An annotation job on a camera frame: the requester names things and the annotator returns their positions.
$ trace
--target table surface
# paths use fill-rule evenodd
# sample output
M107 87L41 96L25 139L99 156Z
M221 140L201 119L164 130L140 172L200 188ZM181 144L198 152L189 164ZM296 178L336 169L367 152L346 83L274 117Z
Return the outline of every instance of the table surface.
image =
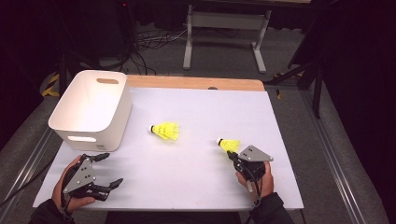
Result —
M273 156L276 191L285 208L304 207L274 111L260 81L151 76L128 76L127 80L133 106L120 147L93 165L95 184L106 186L121 177L124 181L104 203L83 209L250 210L248 193L237 182L232 162L217 146L218 137L241 140L240 150L251 144ZM219 90L202 90L208 87ZM175 142L148 132L149 125L163 121L179 123ZM64 167L82 153L99 152L74 150L63 142L34 207L50 197Z

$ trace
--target sleeve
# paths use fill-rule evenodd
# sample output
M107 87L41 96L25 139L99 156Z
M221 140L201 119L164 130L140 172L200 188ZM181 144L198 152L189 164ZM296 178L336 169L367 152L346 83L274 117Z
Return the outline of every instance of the sleeve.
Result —
M283 201L272 193L262 198L260 205L250 212L256 224L290 224L294 223L289 213L283 207Z
M29 224L75 224L73 218L64 221L64 216L59 212L52 199L40 204L31 215Z

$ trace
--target person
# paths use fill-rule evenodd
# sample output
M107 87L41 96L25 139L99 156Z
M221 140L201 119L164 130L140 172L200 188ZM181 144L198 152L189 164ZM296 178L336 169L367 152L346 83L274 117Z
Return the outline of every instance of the person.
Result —
M40 204L31 215L29 224L75 224L71 217L74 211L82 206L94 203L93 197L71 198L67 206L67 212L61 209L62 183L67 171L78 163L80 156L76 157L65 169L61 178L55 185L51 199ZM289 224L294 223L288 212L283 207L283 202L274 192L274 178L271 174L271 166L268 161L264 163L265 175L259 181L261 195L258 197L256 188L250 193L251 199L256 204L250 216L257 224ZM235 173L238 182L248 187L247 181L241 173ZM237 212L108 212L106 224L109 223L138 223L138 224L240 224L241 220Z

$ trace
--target metal stand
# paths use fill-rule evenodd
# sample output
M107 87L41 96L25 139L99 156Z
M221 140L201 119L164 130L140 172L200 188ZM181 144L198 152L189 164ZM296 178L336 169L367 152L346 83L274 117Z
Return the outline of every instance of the metal stand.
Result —
M189 70L191 68L191 54L192 54L192 27L212 27L212 28L229 28L229 29L243 29L243 30L258 30L259 37L256 42L251 44L254 56L260 73L265 73L265 65L262 59L260 48L265 31L270 20L271 10L267 10L265 15L240 15L227 13L210 13L210 12L196 12L192 10L192 5L189 5L189 12L187 16L187 43L184 52L183 69Z

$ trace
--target shuttlecock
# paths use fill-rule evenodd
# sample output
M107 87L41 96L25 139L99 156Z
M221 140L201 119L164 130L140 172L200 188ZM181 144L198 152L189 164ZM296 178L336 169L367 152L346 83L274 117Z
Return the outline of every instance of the shuttlecock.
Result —
M177 140L178 137L178 124L175 122L164 122L158 125L152 125L149 127L149 131L156 133L161 138L167 140Z
M239 145L241 144L241 142L239 140L222 139L222 138L218 138L216 140L216 142L225 151L231 151L231 152L237 152L238 148L239 148Z

